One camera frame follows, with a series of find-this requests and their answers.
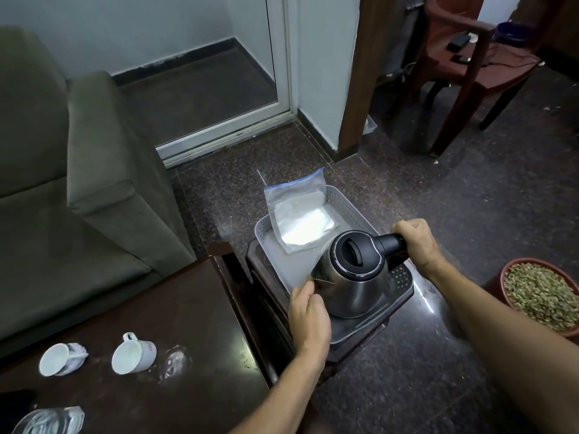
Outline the person's right hand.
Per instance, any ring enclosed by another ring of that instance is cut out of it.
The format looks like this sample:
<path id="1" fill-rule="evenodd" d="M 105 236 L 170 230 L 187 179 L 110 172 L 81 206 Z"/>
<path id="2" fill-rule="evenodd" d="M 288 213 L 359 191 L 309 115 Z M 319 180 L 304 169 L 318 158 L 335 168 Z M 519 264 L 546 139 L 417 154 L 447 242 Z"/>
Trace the person's right hand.
<path id="1" fill-rule="evenodd" d="M 423 219 L 423 247 L 409 249 L 408 254 L 420 274 L 434 282 L 440 271 L 448 264 L 431 233 L 428 223 Z"/>

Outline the person's left hand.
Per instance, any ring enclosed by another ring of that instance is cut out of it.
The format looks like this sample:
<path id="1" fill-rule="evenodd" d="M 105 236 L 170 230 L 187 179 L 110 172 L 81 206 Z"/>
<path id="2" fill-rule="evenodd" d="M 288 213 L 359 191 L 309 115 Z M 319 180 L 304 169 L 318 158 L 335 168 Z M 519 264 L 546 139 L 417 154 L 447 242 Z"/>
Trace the person's left hand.
<path id="1" fill-rule="evenodd" d="M 324 364 L 331 341 L 329 314 L 310 312 L 311 277 L 291 293 L 288 313 L 293 344 L 298 356 L 304 356 Z"/>

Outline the steel electric kettle black lid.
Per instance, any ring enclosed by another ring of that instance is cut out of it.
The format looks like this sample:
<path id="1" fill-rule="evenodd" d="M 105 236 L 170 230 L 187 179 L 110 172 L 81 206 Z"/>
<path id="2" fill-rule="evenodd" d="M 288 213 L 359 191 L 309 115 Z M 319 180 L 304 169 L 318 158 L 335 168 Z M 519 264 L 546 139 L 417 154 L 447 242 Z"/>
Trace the steel electric kettle black lid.
<path id="1" fill-rule="evenodd" d="M 330 315 L 353 319 L 375 306 L 390 287 L 389 270 L 407 258 L 401 234 L 348 230 L 326 244 L 310 277 Z"/>

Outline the person's right forearm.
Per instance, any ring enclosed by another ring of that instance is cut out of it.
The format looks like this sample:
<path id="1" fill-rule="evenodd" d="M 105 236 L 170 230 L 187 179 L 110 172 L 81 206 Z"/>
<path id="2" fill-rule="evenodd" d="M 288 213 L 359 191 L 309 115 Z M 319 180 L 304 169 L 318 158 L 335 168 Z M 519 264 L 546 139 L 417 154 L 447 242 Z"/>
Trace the person's right forearm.
<path id="1" fill-rule="evenodd" d="M 543 433 L 579 434 L 579 347 L 493 297 L 444 258 L 427 278 L 498 385 Z"/>

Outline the grey perforated plastic basket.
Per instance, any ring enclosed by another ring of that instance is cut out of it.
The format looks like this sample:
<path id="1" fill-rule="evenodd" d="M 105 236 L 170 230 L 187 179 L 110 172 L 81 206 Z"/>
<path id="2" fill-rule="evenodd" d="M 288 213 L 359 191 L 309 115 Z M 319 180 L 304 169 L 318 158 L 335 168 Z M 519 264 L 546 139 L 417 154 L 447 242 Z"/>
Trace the grey perforated plastic basket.
<path id="1" fill-rule="evenodd" d="M 356 229 L 377 234 L 378 231 L 363 214 L 334 186 L 327 185 L 324 208 L 337 221 L 337 232 Z M 273 271 L 274 281 L 267 290 L 270 297 L 279 304 L 281 314 L 286 318 L 290 291 L 305 283 L 321 255 L 321 248 L 303 250 L 292 255 L 286 254 L 274 234 L 269 215 L 261 218 L 254 233 L 267 262 L 266 269 Z M 388 286 L 377 304 L 369 313 L 352 319 L 331 317 L 332 340 L 336 347 L 352 335 L 369 330 L 372 326 L 387 321 L 414 294 L 414 280 L 410 268 L 401 264 L 388 272 Z"/>

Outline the zip bag of white powder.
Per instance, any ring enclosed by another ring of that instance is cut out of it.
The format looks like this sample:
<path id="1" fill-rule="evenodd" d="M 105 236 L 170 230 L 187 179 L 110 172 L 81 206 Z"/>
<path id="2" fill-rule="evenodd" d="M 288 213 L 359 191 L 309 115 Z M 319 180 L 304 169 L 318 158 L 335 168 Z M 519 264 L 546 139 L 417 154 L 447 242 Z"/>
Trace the zip bag of white powder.
<path id="1" fill-rule="evenodd" d="M 295 181 L 268 186 L 264 196 L 276 239 L 289 255 L 319 247 L 339 226 L 327 209 L 323 168 Z"/>

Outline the brown clay pot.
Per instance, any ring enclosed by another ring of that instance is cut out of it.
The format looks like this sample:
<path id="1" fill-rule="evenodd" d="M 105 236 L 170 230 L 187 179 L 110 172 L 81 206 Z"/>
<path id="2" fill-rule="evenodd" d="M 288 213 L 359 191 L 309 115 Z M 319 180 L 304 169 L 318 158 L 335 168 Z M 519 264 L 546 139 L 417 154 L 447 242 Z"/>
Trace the brown clay pot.
<path id="1" fill-rule="evenodd" d="M 549 269 L 554 270 L 554 272 L 557 272 L 558 274 L 560 274 L 562 277 L 565 278 L 565 280 L 570 284 L 571 287 L 573 287 L 575 289 L 575 291 L 579 294 L 579 285 L 577 283 L 574 282 L 574 280 L 571 279 L 571 277 L 569 277 L 565 272 L 563 272 L 561 269 L 557 268 L 556 266 L 554 266 L 551 263 L 536 259 L 536 258 L 531 258 L 531 257 L 521 257 L 521 258 L 517 258 L 514 260 L 511 260 L 510 262 L 506 263 L 503 268 L 501 270 L 499 270 L 499 272 L 497 273 L 496 276 L 494 276 L 492 279 L 490 279 L 485 285 L 484 285 L 484 289 L 486 291 L 488 291 L 489 293 L 491 293 L 495 298 L 499 299 L 502 303 L 506 304 L 507 306 L 513 308 L 512 304 L 508 302 L 507 298 L 505 297 L 505 293 L 503 290 L 503 281 L 502 278 L 506 272 L 507 269 L 509 269 L 511 266 L 513 266 L 516 263 L 525 263 L 525 262 L 532 262 L 532 263 L 538 263 L 541 265 L 546 266 Z M 567 338 L 569 340 L 576 340 L 579 343 L 579 327 L 573 329 L 570 332 L 566 332 L 566 333 L 559 333 L 556 332 L 559 335 L 563 336 L 564 338 Z"/>

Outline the dark brown wooden table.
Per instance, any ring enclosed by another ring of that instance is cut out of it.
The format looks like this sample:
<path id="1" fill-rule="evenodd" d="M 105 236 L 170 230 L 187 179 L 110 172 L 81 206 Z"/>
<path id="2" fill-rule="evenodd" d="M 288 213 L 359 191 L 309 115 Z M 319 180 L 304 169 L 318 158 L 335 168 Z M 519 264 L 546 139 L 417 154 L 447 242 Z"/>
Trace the dark brown wooden table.
<path id="1" fill-rule="evenodd" d="M 35 409 L 80 406 L 79 434 L 227 434 L 271 386 L 231 296 L 247 282 L 226 247 L 0 364 L 0 433 Z M 127 332 L 153 342 L 156 360 L 144 372 L 118 375 L 111 360 Z M 40 358 L 58 343 L 79 343 L 89 356 L 73 373 L 43 377 Z M 188 349 L 192 366 L 179 384 L 163 387 L 158 365 L 176 345 Z"/>

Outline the heap of green beans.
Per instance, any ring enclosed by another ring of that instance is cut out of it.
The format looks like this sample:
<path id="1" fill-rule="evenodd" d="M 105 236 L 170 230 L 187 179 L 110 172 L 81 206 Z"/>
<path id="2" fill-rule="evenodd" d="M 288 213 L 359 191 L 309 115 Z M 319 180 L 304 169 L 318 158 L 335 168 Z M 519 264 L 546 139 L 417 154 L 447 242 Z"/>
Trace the heap of green beans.
<path id="1" fill-rule="evenodd" d="M 579 294 L 554 270 L 516 263 L 502 281 L 505 297 L 516 310 L 559 333 L 579 327 Z"/>

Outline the clear plastic wrapper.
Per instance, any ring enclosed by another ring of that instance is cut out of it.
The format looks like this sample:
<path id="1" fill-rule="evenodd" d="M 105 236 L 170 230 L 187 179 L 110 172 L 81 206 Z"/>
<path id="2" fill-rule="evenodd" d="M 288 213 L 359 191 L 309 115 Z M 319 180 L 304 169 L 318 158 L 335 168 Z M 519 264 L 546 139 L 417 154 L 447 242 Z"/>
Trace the clear plastic wrapper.
<path id="1" fill-rule="evenodd" d="M 174 387 L 188 374 L 192 366 L 192 358 L 188 349 L 176 345 L 163 354 L 158 365 L 158 384 L 163 387 Z"/>

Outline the brown wooden door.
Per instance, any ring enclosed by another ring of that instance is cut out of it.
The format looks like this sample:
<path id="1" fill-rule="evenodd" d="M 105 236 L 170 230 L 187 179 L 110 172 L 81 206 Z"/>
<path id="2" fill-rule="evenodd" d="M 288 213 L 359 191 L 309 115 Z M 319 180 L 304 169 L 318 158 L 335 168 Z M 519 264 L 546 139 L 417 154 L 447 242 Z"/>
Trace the brown wooden door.
<path id="1" fill-rule="evenodd" d="M 376 86 L 413 62 L 423 37 L 425 0 L 360 0 L 346 104 L 332 160 L 358 151 Z"/>

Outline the white ceramic cup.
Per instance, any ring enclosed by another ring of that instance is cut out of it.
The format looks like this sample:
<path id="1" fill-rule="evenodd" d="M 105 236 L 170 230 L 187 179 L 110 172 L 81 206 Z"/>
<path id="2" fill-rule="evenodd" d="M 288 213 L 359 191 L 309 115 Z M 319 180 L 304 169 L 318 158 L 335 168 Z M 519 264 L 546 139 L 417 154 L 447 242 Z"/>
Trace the white ceramic cup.
<path id="1" fill-rule="evenodd" d="M 151 341 L 140 340 L 133 332 L 122 336 L 123 342 L 114 351 L 111 366 L 114 373 L 140 373 L 152 367 L 157 348 Z"/>
<path id="2" fill-rule="evenodd" d="M 45 351 L 38 369 L 43 377 L 66 376 L 78 370 L 88 356 L 88 351 L 79 343 L 58 343 Z"/>

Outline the blue bucket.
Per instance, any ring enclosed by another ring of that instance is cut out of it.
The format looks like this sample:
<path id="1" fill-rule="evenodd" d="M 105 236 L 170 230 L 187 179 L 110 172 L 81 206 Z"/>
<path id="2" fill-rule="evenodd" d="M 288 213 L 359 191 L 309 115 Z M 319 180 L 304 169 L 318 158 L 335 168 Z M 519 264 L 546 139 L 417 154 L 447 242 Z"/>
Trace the blue bucket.
<path id="1" fill-rule="evenodd" d="M 534 29 L 524 23 L 515 21 L 501 22 L 496 26 L 493 42 L 516 48 L 523 48 Z"/>

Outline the grey fabric sofa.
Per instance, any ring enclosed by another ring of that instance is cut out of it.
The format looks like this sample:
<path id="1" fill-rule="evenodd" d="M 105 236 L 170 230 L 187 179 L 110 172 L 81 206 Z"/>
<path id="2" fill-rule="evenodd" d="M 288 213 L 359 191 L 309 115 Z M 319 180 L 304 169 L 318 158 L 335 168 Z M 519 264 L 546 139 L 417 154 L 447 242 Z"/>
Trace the grey fabric sofa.
<path id="1" fill-rule="evenodd" d="M 196 260 L 151 141 L 107 72 L 0 26 L 0 363 Z"/>

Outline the clear plastic bag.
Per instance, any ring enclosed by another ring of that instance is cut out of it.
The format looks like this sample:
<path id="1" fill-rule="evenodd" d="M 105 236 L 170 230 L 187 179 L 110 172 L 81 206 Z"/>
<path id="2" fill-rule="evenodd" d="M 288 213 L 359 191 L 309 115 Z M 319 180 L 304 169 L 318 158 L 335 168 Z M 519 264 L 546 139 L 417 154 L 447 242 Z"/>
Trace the clear plastic bag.
<path id="1" fill-rule="evenodd" d="M 22 418 L 11 434 L 78 434 L 84 418 L 80 406 L 37 409 Z"/>

